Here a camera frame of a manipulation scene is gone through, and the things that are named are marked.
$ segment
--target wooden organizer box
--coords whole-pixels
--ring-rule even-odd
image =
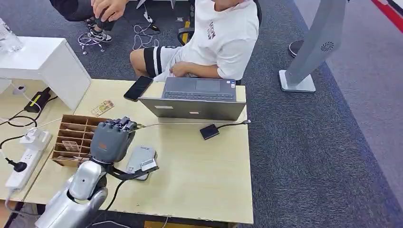
[[[100,122],[106,120],[91,116],[63,115],[51,160],[62,166],[78,167],[83,158],[90,157],[94,131]],[[63,141],[77,142],[79,151],[69,151]]]

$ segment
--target person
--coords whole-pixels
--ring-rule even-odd
[[[105,30],[111,31],[115,22],[96,19],[91,0],[50,0],[50,3],[66,20],[85,21],[91,39],[105,43],[112,41]]]
[[[125,0],[93,0],[96,17],[120,17]],[[252,0],[196,0],[195,32],[183,47],[135,50],[130,61],[137,76],[165,81],[169,76],[240,80],[259,35]]]

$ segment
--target printed graphic on shirt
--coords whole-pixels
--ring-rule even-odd
[[[210,23],[210,26],[207,29],[207,35],[209,36],[209,39],[214,39],[215,37],[214,22]]]

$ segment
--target red stripe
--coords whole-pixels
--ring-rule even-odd
[[[403,33],[403,18],[389,4],[384,5],[379,0],[372,2],[386,15],[389,20]]]

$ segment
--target sneaker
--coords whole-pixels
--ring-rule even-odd
[[[86,20],[86,26],[87,26],[88,30],[94,29],[95,25],[96,25],[95,20],[91,20],[91,19]]]
[[[88,32],[88,37],[90,37],[93,40],[101,41],[104,43],[109,43],[112,41],[112,37],[106,34],[104,31],[97,32],[93,29],[90,32]]]

